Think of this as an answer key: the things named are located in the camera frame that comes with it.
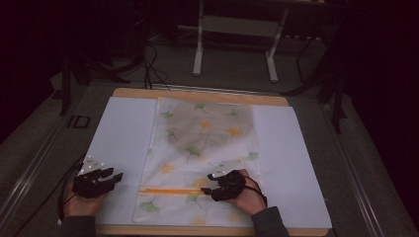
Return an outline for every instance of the floor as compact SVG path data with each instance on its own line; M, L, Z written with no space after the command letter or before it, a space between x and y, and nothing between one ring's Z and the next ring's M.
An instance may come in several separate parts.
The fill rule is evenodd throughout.
M165 80L172 90L234 90L280 96L281 92L301 85L294 61L303 47L302 40L282 39L275 56L280 81L272 84L263 50L258 47L246 49L241 43L219 43L213 37L206 36L200 77L192 75L194 33L177 43L168 43L159 36L152 39L150 44L156 48L156 53L149 46L145 55L149 60L156 55L153 67L158 71L150 71L151 80L156 82L154 88L165 89L161 82ZM304 75L315 68L323 51L321 42L316 41L306 52L301 59ZM116 60L116 64L119 63L126 63L126 60ZM125 86L143 87L144 74L143 67L126 72L122 77L131 83L121 85L92 72L89 86L73 82L72 106L66 116L58 115L60 101L49 98L2 143L2 221L3 217L9 217L2 222L2 236L14 236L19 226L37 211L70 164L86 152L113 91ZM51 78L57 89L59 79L59 74ZM380 162L374 143L352 107L351 99L344 97L345 117L341 118L342 132L337 134L330 123L330 105L317 103L317 91L318 88L313 88L288 100L295 109L334 225L334 231L330 230L327 236L419 236ZM91 122L87 128L67 127L71 116L90 117ZM38 171L31 173L28 167L36 167ZM22 177L30 177L28 185L22 187L25 198L15 194L14 199L9 200L15 185L25 182L19 180ZM55 236L59 233L56 197L57 192L19 236ZM5 214L4 210L10 206L13 208Z

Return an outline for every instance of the white table leg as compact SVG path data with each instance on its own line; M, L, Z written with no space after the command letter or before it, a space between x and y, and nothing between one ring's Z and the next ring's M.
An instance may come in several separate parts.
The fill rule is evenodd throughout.
M287 18L289 10L290 10L289 8L286 8L284 10L281 21L278 23L277 31L274 36L274 43L271 47L271 50L266 51L266 61L268 64L269 77L271 79L271 82L273 83L278 82L277 70L275 69L274 55L275 55L275 51L277 50L277 45L278 45L278 42L280 41L281 33L283 31L284 24L286 22L286 18Z
M198 45L195 53L194 76L201 75L201 65L203 63L203 17L204 17L204 1L200 1L200 17L198 19Z

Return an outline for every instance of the dark background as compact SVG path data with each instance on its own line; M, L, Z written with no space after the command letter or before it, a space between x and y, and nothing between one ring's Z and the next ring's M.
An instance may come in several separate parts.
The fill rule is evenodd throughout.
M152 2L151 21L169 37L176 36L173 26L177 24L196 24L198 1ZM2 142L51 95L49 78L61 70L63 41L69 33L66 29L73 31L73 46L97 60L106 61L118 39L106 32L93 1L0 4ZM352 97L388 174L419 227L419 1L359 1L354 6L361 10L346 18L328 54L331 61L346 69L345 92ZM118 29L114 33L126 34L130 19L114 17L121 23L113 26ZM301 18L293 13L288 21L289 35L306 36L313 27ZM290 28L295 22L300 22L300 27Z

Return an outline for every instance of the hand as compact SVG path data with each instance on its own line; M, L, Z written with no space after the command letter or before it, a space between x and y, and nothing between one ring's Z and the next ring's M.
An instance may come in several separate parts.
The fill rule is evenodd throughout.
M239 170L239 172L243 176L249 177L249 174L246 170ZM248 178L245 179L246 186L259 190L258 185L254 181ZM254 215L257 212L267 208L265 202L258 193L246 188L243 189L243 192L237 198L229 199L226 201L237 206L248 215Z
M68 203L64 205L64 216L81 216L93 215L95 216L108 194L104 194L94 198L84 198L76 196L72 192L73 184L68 186Z

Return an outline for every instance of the gray sleeve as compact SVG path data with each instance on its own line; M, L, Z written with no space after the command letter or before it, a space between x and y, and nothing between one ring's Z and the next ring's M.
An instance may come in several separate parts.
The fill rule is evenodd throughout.
M68 216L62 220L61 235L63 237L95 237L95 216Z
M283 224L280 211L276 206L266 208L251 216L257 237L288 237L287 228Z

